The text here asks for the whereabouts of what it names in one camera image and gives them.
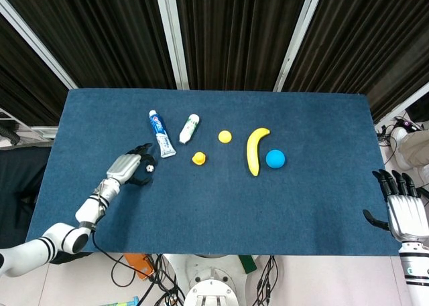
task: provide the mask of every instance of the small yellow object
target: small yellow object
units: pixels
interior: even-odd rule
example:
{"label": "small yellow object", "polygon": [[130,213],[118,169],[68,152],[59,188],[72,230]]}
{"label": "small yellow object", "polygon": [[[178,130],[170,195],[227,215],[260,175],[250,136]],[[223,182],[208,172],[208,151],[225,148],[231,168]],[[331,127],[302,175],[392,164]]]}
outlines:
{"label": "small yellow object", "polygon": [[203,152],[197,152],[192,157],[192,162],[194,162],[197,165],[203,165],[206,161],[206,155]]}
{"label": "small yellow object", "polygon": [[229,143],[233,139],[233,136],[232,136],[231,132],[229,132],[227,130],[223,130],[219,133],[218,138],[219,138],[219,141],[222,143]]}

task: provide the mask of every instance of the white robotic arm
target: white robotic arm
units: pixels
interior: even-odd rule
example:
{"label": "white robotic arm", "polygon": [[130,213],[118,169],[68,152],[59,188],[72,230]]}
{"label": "white robotic arm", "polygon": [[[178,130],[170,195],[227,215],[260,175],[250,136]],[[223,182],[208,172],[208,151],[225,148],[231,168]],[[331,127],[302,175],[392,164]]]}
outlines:
{"label": "white robotic arm", "polygon": [[76,212],[77,228],[57,223],[37,239],[13,248],[0,249],[0,277],[3,274],[9,277],[26,274],[52,261],[58,251],[69,254],[80,252],[88,242],[90,233],[95,231],[98,221],[105,215],[105,210],[118,195],[120,186],[124,183],[144,185],[150,182],[151,178],[138,180],[134,177],[142,161],[146,161],[148,171],[154,170],[155,159],[145,153],[150,146],[149,143],[142,145],[116,159],[107,171],[107,178],[100,182]]}
{"label": "white robotic arm", "polygon": [[363,210],[372,225],[389,230],[402,243],[399,251],[402,268],[414,306],[429,305],[429,250],[422,242],[429,239],[429,225],[421,198],[414,182],[406,173],[384,170],[373,171],[378,179],[387,204],[389,222],[376,220],[368,210]]}

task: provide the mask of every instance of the green object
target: green object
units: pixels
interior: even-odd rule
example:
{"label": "green object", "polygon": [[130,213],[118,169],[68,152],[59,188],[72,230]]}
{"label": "green object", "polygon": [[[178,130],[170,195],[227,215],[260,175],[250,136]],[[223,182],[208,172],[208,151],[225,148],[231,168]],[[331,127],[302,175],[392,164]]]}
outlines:
{"label": "green object", "polygon": [[127,301],[125,303],[114,303],[103,306],[136,306],[139,303],[139,297],[135,296],[132,301]]}
{"label": "green object", "polygon": [[252,271],[255,271],[257,269],[252,256],[240,254],[239,258],[246,274],[250,274]]}

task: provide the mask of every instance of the yellow banana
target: yellow banana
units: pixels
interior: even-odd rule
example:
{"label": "yellow banana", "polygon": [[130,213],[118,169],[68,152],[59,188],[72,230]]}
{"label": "yellow banana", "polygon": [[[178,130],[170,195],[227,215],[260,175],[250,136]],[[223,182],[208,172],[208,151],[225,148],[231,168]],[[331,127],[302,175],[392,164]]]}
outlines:
{"label": "yellow banana", "polygon": [[259,140],[266,135],[269,135],[269,129],[259,127],[250,134],[250,137],[247,140],[247,164],[249,165],[250,173],[255,177],[257,177],[259,173],[257,145],[259,144]]}

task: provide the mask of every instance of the toothpaste tube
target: toothpaste tube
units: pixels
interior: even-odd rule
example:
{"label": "toothpaste tube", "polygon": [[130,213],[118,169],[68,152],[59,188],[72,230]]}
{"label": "toothpaste tube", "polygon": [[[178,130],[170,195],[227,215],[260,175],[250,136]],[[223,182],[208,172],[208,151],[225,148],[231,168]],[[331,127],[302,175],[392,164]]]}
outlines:
{"label": "toothpaste tube", "polygon": [[154,130],[156,140],[160,145],[161,149],[161,157],[171,157],[176,154],[176,150],[174,150],[170,139],[168,138],[165,127],[162,125],[162,119],[159,114],[156,113],[155,110],[151,110],[149,112],[149,120],[152,124],[152,129]]}
{"label": "toothpaste tube", "polygon": [[192,134],[194,134],[195,128],[200,122],[200,117],[197,114],[191,114],[179,134],[179,142],[186,144],[189,142]]}

